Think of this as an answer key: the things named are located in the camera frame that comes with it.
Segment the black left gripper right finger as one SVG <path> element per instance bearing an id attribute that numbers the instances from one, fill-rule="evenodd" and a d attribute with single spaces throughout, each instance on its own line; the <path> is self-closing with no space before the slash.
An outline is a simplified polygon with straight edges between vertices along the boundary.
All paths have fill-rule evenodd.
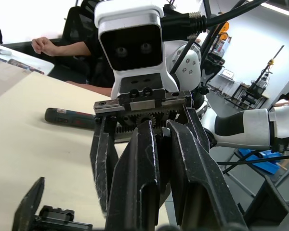
<path id="1" fill-rule="evenodd" d="M 177 224 L 183 231 L 245 231 L 217 163 L 185 125 L 169 120 L 171 190 Z"/>

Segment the person's bare hand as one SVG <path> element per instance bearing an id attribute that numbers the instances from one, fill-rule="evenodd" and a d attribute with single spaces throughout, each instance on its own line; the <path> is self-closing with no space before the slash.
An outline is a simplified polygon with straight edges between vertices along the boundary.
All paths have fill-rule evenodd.
<path id="1" fill-rule="evenodd" d="M 35 53 L 46 54 L 48 56 L 54 57 L 57 52 L 57 46 L 55 46 L 48 38 L 40 37 L 33 39 L 31 46 Z"/>

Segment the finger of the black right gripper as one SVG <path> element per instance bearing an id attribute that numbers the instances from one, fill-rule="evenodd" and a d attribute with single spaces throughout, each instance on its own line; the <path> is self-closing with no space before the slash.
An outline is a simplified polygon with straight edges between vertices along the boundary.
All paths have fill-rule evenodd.
<path id="1" fill-rule="evenodd" d="M 101 210 L 106 213 L 113 172 L 118 161 L 114 139 L 117 121 L 108 116 L 98 116 L 95 122 L 90 159 Z"/>
<path id="2" fill-rule="evenodd" d="M 187 108 L 186 105 L 183 105 L 183 109 L 180 112 L 180 122 L 191 130 L 196 140 L 209 153 L 210 142 L 196 110 L 194 108 Z"/>

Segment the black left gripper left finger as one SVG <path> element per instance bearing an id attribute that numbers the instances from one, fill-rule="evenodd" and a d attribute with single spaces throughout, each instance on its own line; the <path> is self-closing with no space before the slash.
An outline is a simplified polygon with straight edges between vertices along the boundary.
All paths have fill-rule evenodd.
<path id="1" fill-rule="evenodd" d="M 158 223 L 158 150 L 151 121 L 133 132 L 113 174 L 107 231 L 153 231 Z"/>

